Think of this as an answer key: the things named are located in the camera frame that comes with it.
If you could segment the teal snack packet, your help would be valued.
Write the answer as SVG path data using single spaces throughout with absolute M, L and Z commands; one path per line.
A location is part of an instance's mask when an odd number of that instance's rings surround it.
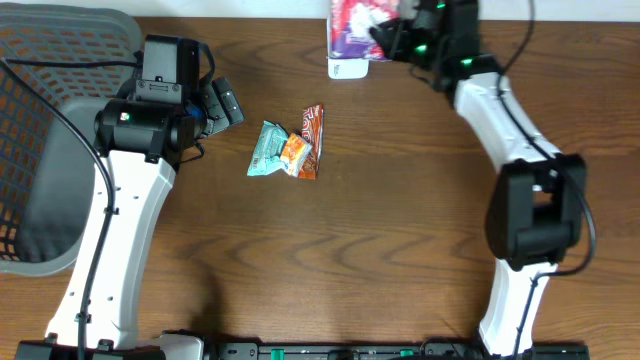
M 280 156 L 288 138 L 289 135 L 279 124 L 264 121 L 247 175 L 266 176 L 284 170 L 286 165 Z

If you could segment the red purple snack bag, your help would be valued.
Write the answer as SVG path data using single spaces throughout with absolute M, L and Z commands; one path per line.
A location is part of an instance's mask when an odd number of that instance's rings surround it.
M 332 59 L 386 61 L 370 29 L 397 18 L 401 0 L 331 0 L 328 56 Z

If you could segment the red orange patterned snack packet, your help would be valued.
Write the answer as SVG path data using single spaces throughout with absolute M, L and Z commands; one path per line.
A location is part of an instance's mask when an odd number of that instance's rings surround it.
M 317 178 L 322 153 L 323 133 L 324 105 L 313 105 L 303 112 L 301 137 L 311 145 L 311 150 L 300 169 L 299 178 L 310 180 Z

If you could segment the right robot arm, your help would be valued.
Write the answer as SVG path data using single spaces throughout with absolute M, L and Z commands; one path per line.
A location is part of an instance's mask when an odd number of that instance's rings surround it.
M 497 174 L 485 218 L 495 258 L 487 310 L 472 345 L 452 344 L 459 359 L 586 359 L 585 345 L 533 341 L 545 288 L 583 271 L 589 258 L 560 269 L 594 222 L 584 196 L 586 164 L 566 155 L 532 123 L 511 88 L 508 64 L 482 45 L 476 1 L 418 1 L 413 17 L 377 20 L 369 33 L 384 56 L 431 73 L 471 127 Z

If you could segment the small orange snack packet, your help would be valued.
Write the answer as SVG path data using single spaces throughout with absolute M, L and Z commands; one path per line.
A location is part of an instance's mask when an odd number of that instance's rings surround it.
M 293 133 L 289 136 L 280 154 L 280 160 L 289 176 L 298 176 L 311 149 L 311 144 L 300 135 Z

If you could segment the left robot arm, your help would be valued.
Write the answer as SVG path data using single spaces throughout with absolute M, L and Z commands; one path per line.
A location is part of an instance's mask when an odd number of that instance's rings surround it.
M 91 208 L 75 267 L 45 336 L 20 359 L 206 359 L 204 337 L 169 331 L 139 340 L 141 283 L 162 206 L 186 149 L 240 123 L 230 83 L 202 72 L 202 42 L 146 38 L 139 75 L 95 117 L 85 148 L 95 165 Z

